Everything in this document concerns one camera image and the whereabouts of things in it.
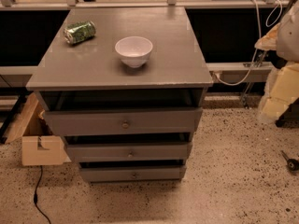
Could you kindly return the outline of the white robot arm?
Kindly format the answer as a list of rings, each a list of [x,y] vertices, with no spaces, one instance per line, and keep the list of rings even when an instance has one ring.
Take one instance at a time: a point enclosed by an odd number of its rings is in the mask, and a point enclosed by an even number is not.
[[[283,67],[269,73],[258,106],[258,120],[274,123],[299,99],[299,1],[255,43],[255,48],[273,50],[286,61]]]

